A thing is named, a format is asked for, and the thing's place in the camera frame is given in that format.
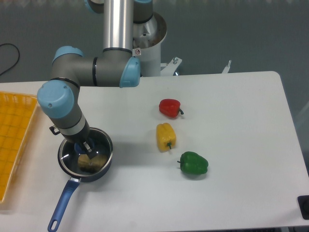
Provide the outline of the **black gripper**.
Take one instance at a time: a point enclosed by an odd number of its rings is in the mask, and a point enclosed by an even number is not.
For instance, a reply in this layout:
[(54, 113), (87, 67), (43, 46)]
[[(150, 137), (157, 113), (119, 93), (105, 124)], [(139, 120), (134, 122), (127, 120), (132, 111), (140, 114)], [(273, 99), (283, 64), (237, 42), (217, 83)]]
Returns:
[[(76, 126), (69, 129), (61, 129), (53, 125), (49, 127), (49, 130), (53, 135), (61, 133), (68, 142), (76, 143), (77, 154), (87, 154), (89, 159), (93, 159), (97, 155), (95, 145), (87, 142), (90, 134), (90, 127), (88, 124), (85, 124), (82, 129), (78, 129)], [(83, 144), (86, 151), (84, 151), (79, 144)]]

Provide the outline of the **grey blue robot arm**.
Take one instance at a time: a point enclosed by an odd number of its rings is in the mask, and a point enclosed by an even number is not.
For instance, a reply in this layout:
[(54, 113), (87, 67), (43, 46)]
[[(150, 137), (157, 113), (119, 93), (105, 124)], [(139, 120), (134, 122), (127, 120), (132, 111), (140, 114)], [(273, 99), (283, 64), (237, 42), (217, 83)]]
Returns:
[(81, 87), (136, 87), (140, 60), (133, 55), (133, 27), (153, 17), (150, 0), (87, 0), (86, 6), (103, 14), (101, 57), (85, 58), (71, 46), (56, 51), (51, 79), (38, 90), (37, 99), (54, 128), (78, 144), (90, 159), (98, 146), (90, 141), (90, 127), (78, 105)]

